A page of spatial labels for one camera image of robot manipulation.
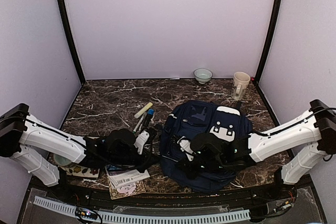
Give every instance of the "navy blue backpack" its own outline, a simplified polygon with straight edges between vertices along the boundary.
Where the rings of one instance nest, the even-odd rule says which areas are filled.
[[[195,191],[214,193],[235,179],[237,173],[221,171],[200,173],[195,179],[187,178],[176,163],[186,157],[174,136],[193,139],[200,133],[211,132],[220,139],[233,139],[252,132],[252,123],[239,110],[202,101],[188,101],[177,106],[165,122],[160,141],[161,168],[163,174]]]

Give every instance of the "brown marble surface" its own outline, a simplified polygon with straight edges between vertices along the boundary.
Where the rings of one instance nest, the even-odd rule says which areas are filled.
[[[132,130],[138,120],[134,117],[144,105],[151,101],[155,110],[155,123],[164,123],[169,113],[188,100],[202,100],[226,106],[236,106],[230,97],[232,80],[215,79],[205,85],[193,79],[183,80],[108,80],[88,81],[80,91],[62,130],[74,135],[105,136],[122,127]],[[254,129],[264,131],[274,124],[252,84],[244,96],[241,110],[253,122]],[[159,139],[154,140],[158,152]],[[240,172],[236,179],[223,190],[253,187],[272,183],[274,172],[289,161],[287,152],[269,157]],[[149,169],[151,177],[144,180],[147,193],[171,194],[192,193],[187,187],[162,174],[159,164]],[[68,177],[74,185],[108,190],[105,172],[98,179]]]

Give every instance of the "white cable tray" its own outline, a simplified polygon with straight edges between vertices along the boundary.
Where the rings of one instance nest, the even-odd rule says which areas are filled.
[[[43,197],[35,197],[34,204],[51,211],[57,212],[69,217],[76,217],[76,206],[64,204],[51,199]],[[200,215],[200,216],[136,216],[114,214],[107,211],[98,211],[103,219],[103,223],[129,223],[129,224],[222,224],[233,223],[243,220],[249,220],[249,210],[241,210],[235,212],[226,212],[214,215]]]

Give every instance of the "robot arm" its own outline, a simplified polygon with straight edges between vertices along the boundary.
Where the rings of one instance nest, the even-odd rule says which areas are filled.
[[[140,134],[140,143],[126,129],[112,131],[108,137],[93,140],[53,128],[29,114],[28,108],[19,104],[0,116],[0,156],[15,160],[46,186],[59,184],[59,169],[30,146],[90,168],[102,168],[113,163],[115,166],[132,166],[143,172],[157,162],[157,157],[142,150],[143,145],[156,136],[153,128],[146,128]]]
[[[275,176],[280,180],[278,184],[294,185],[325,156],[336,154],[334,108],[329,108],[319,100],[310,104],[310,110],[290,122],[231,142],[212,133],[199,134],[189,142],[192,151],[183,147],[188,155],[193,154],[194,157],[192,161],[185,159],[183,165],[193,171],[239,171],[276,153],[306,144],[289,164],[277,171],[280,176]]]

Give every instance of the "white wall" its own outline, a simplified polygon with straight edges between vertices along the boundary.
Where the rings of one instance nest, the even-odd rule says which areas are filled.
[[[59,127],[80,83],[56,0],[0,0],[0,115],[24,102]],[[0,158],[0,220],[12,224],[30,176]]]
[[[274,0],[66,0],[87,79],[254,75]]]
[[[336,106],[336,1],[282,0],[275,36],[261,80],[284,123],[320,99]],[[328,223],[336,223],[336,158],[311,173]]]

